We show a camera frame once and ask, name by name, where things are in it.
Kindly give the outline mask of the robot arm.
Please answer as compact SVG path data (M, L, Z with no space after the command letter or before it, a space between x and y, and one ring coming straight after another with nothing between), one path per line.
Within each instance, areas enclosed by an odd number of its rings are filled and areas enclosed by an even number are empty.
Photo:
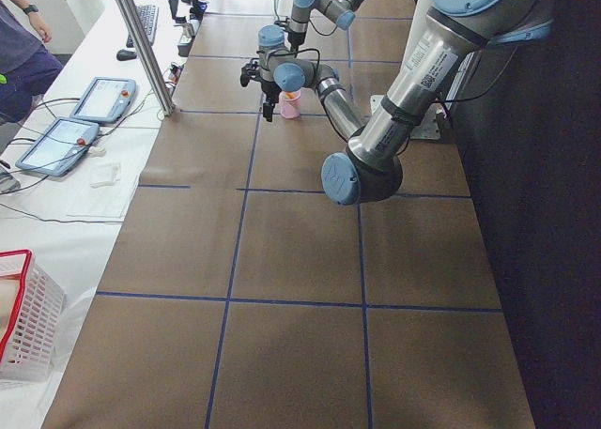
M286 22L286 33L291 50L296 52L305 42L313 10L325 16L337 28L348 30L355 19L355 11L364 0L293 0L291 15Z
M258 32L257 57L241 69L240 83L260 83L263 116L272 119L281 93L315 91L345 151L324 160L324 192L339 205L376 202L395 194L403 178L398 150L424 119L465 57L488 46L548 35L554 0L432 0L413 19L419 34L393 84L365 118L321 60L299 57L313 11L348 29L364 0L293 0L291 15Z

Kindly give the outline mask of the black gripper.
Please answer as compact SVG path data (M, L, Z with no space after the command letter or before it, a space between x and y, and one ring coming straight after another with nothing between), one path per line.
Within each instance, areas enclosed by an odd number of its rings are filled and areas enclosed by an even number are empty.
M290 49L298 50L300 46L305 42L305 33L289 31L287 33L287 39L290 44Z
M264 102L262 106L262 115L268 122L272 122L273 105L276 105L279 102L282 89L276 82L264 78L260 79L260 83L261 90L266 96L266 102Z

